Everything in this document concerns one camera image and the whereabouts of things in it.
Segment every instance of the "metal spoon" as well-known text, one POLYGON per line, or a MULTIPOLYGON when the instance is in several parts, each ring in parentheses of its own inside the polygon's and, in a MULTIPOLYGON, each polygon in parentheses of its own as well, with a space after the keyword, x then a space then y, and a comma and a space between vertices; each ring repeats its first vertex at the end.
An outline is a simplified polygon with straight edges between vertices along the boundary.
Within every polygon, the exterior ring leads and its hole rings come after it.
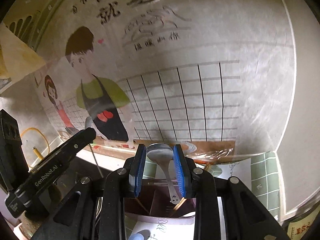
POLYGON ((163 143, 154 143, 147 147, 146 155, 150 160, 158 164, 162 169, 168 182, 169 194, 171 199, 170 202, 173 204, 178 204, 180 202, 180 198, 173 186, 169 175, 169 163, 173 157, 173 150, 169 145, 163 143))

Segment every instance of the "spoon handle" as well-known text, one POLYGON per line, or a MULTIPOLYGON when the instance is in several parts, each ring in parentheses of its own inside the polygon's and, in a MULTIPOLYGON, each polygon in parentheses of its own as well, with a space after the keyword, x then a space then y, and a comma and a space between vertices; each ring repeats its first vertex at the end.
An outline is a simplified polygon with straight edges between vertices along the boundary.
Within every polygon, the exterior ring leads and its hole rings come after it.
POLYGON ((172 204, 179 204, 180 198, 179 195, 177 194, 177 191, 174 188, 174 185, 171 181, 170 175, 169 175, 169 165, 161 165, 160 168, 162 169, 165 178, 167 179, 168 182, 168 189, 169 189, 169 194, 170 194, 170 202, 172 204))

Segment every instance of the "yellow cable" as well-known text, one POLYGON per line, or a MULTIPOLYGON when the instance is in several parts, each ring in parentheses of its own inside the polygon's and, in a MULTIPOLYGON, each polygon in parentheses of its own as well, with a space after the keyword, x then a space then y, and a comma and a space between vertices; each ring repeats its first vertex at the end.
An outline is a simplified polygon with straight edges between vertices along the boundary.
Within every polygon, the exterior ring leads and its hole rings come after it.
MULTIPOLYGON (((20 134, 20 137, 22 137, 27 131, 30 131, 30 130, 33 130, 33 131, 37 131, 38 133, 41 134, 41 136, 44 138, 45 142, 47 143, 48 145, 48 154, 50 153, 50 145, 49 145, 49 142, 47 140, 47 138, 44 136, 44 134, 37 128, 35 127, 29 127, 27 129, 25 129, 21 134, 20 134)), ((41 153, 38 151, 38 149, 36 147, 33 147, 33 152, 37 155, 37 157, 42 160, 44 157, 41 155, 41 153)))
POLYGON ((44 159, 44 157, 42 156, 42 154, 39 152, 39 150, 36 147, 33 147, 32 149, 33 149, 33 152, 38 156, 38 158, 40 160, 44 159))

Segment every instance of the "black apron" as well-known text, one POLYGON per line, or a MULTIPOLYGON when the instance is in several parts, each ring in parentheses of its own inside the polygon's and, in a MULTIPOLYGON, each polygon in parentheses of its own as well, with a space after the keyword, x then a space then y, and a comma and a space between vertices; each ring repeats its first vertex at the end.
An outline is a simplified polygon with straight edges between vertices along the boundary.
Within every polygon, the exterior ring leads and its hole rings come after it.
POLYGON ((102 97, 94 99, 87 98, 87 96, 84 93, 81 81, 82 98, 85 108, 87 109, 97 129, 105 137, 107 137, 108 140, 127 142, 129 140, 128 133, 125 130, 124 125, 119 117, 119 113, 114 102, 111 100, 101 81, 95 75, 93 76, 99 82, 103 95, 102 97), (105 110, 113 114, 113 117, 108 119, 106 122, 101 121, 97 117, 97 114, 100 114, 105 110))

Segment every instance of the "blue gripper pad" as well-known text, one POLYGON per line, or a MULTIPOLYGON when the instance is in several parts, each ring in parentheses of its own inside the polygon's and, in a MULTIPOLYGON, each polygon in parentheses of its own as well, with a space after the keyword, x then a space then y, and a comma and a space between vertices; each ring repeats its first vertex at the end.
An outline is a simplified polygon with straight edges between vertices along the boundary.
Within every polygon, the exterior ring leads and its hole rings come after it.
POLYGON ((176 144, 173 148, 173 162, 181 197, 190 198, 192 196, 191 173, 180 144, 176 144))
POLYGON ((145 163, 146 147, 144 144, 139 144, 129 173, 129 184, 133 187, 133 193, 135 197, 139 196, 141 190, 145 163))

